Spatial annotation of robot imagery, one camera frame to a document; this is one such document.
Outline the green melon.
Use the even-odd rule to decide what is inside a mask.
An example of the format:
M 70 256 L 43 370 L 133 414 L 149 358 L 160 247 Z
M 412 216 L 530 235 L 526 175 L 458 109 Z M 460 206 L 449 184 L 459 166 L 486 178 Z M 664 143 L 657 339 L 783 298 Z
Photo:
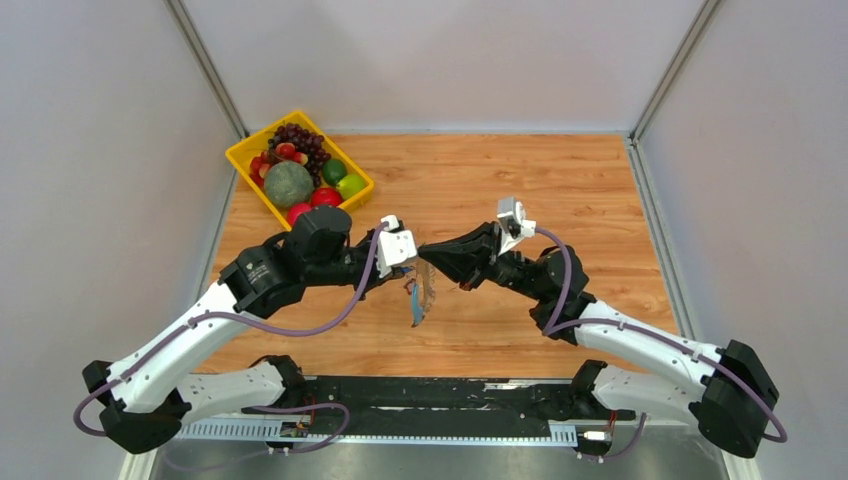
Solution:
M 294 162 L 273 166 L 264 180 L 264 192 L 270 203 L 279 209 L 306 202 L 315 185 L 308 170 Z

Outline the red apple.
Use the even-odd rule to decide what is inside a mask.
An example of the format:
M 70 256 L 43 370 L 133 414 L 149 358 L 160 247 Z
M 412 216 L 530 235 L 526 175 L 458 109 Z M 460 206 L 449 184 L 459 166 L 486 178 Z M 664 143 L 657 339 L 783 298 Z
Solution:
M 310 204 L 313 207 L 320 205 L 329 205 L 338 207 L 344 201 L 344 198 L 339 191 L 332 187 L 321 187 L 314 190 L 310 197 Z

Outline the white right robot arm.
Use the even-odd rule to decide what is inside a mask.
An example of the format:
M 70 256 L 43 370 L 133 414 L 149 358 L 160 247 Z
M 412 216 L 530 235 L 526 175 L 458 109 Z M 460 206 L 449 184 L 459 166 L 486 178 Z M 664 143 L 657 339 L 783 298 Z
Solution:
M 774 412 L 779 392 L 749 345 L 686 339 L 616 310 L 587 292 L 588 276 L 572 247 L 544 228 L 536 232 L 553 243 L 536 259 L 502 250 L 506 233 L 495 222 L 424 244 L 418 254 L 465 291 L 489 281 L 534 300 L 530 316 L 543 336 L 643 368 L 637 374 L 587 363 L 583 382 L 570 392 L 580 415 L 608 409 L 665 416 L 697 427 L 713 445 L 742 458 L 754 457 L 764 440 L 787 442 Z

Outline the purple grape bunch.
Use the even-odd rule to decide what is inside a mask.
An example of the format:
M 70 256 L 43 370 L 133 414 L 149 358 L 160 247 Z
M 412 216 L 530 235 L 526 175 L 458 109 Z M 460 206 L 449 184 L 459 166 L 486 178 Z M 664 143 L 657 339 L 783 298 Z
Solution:
M 267 155 L 274 163 L 293 161 L 303 166 L 313 185 L 319 187 L 323 182 L 323 167 L 332 158 L 323 141 L 322 135 L 299 124 L 286 123 L 277 127 L 268 140 Z

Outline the dark green lime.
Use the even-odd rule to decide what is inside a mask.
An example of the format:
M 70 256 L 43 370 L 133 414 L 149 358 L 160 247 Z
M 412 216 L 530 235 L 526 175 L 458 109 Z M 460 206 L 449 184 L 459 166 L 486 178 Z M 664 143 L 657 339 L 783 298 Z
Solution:
M 330 158 L 322 166 L 322 177 L 331 187 L 335 187 L 347 175 L 345 163 L 337 158 Z

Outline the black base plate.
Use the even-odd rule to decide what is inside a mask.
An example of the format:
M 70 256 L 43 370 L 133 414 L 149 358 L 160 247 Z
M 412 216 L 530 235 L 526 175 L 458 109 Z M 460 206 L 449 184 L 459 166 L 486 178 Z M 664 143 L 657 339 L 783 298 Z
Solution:
M 552 421 L 610 417 L 562 380 L 317 376 L 279 405 L 331 402 L 348 408 L 355 433 L 540 434 Z

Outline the pink-red apple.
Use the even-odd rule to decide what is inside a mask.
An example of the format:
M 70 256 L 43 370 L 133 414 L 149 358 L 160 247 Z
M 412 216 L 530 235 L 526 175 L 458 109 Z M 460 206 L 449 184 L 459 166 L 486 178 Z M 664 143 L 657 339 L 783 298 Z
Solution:
M 297 221 L 297 219 L 307 212 L 310 212 L 313 209 L 313 206 L 310 203 L 301 202 L 293 205 L 286 214 L 287 223 L 293 227 Z

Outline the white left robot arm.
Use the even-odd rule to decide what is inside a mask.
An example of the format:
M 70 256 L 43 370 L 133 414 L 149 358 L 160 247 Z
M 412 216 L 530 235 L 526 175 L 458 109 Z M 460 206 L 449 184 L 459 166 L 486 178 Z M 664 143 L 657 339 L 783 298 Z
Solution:
M 244 409 L 297 412 L 304 378 L 285 355 L 244 370 L 201 374 L 198 367 L 250 328 L 270 332 L 269 319 L 300 302 L 310 287 L 352 286 L 356 299 L 400 278 L 417 254 L 414 236 L 384 217 L 358 243 L 352 220 L 337 207 L 300 215 L 288 231 L 243 250 L 198 300 L 154 339 L 125 358 L 93 361 L 83 370 L 87 401 L 101 405 L 99 426 L 73 413 L 85 434 L 106 437 L 132 454 L 154 450 L 181 428 Z

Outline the yellow plastic fruit bin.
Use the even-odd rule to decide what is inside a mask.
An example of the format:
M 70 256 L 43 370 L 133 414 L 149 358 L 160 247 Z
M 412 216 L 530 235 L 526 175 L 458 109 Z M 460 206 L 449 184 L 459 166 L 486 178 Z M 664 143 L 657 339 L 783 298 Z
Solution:
M 375 189 L 365 171 L 301 111 L 238 142 L 226 157 L 285 230 L 311 207 L 351 212 Z

